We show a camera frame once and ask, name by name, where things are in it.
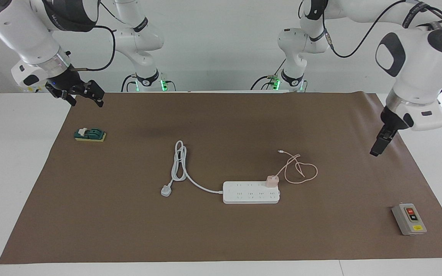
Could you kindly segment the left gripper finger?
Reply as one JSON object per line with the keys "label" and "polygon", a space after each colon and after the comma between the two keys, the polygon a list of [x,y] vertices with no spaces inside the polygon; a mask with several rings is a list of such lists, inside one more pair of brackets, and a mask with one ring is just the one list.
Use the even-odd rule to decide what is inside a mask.
{"label": "left gripper finger", "polygon": [[382,133],[378,133],[376,141],[371,148],[371,155],[379,156],[383,153],[386,148],[386,138]]}
{"label": "left gripper finger", "polygon": [[389,133],[379,133],[378,135],[378,156],[381,155],[389,143],[393,140],[393,136]]}

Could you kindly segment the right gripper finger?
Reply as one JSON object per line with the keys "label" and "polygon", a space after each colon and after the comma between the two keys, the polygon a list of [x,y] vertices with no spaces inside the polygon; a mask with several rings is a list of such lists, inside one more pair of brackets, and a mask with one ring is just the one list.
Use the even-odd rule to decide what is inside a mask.
{"label": "right gripper finger", "polygon": [[98,107],[102,107],[105,91],[94,81],[84,83],[84,98],[93,100]]}
{"label": "right gripper finger", "polygon": [[76,105],[76,100],[75,100],[75,98],[74,98],[72,95],[70,95],[70,94],[68,94],[67,92],[65,92],[65,91],[55,91],[55,92],[54,92],[54,97],[55,97],[56,99],[63,99],[63,100],[65,100],[65,101],[68,102],[71,106],[75,106],[75,105]]}

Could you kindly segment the white power strip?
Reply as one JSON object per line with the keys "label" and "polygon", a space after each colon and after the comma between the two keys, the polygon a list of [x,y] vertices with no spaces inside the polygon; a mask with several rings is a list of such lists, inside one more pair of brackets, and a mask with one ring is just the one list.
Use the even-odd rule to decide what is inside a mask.
{"label": "white power strip", "polygon": [[223,183],[225,204],[276,204],[278,187],[267,187],[265,181],[226,181]]}

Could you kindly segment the brown paper table mat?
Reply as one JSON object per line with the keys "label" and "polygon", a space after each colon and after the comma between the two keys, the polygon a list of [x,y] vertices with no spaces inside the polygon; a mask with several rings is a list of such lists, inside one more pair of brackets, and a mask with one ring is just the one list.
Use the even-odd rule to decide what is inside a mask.
{"label": "brown paper table mat", "polygon": [[[442,207],[400,136],[370,155],[382,127],[376,95],[110,93],[77,98],[0,257],[0,264],[442,258]],[[77,141],[80,128],[106,132]],[[264,181],[285,150],[315,164],[307,183],[279,183],[276,204],[228,205],[174,183],[174,145],[188,173],[221,190]],[[427,233],[402,235],[391,211],[415,205]]]}

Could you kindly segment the green knife switch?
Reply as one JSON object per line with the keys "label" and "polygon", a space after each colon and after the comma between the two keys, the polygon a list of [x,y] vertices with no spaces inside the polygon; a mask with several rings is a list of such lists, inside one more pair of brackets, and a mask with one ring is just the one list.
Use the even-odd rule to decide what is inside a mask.
{"label": "green knife switch", "polygon": [[106,137],[106,132],[98,128],[80,128],[74,133],[74,139],[77,141],[87,142],[103,142]]}

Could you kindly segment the grey on-off switch box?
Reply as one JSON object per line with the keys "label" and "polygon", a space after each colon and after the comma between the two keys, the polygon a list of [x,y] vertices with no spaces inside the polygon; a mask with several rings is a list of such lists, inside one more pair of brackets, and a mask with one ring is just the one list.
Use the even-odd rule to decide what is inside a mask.
{"label": "grey on-off switch box", "polygon": [[402,235],[415,236],[427,233],[424,222],[414,204],[400,203],[393,206],[391,211]]}

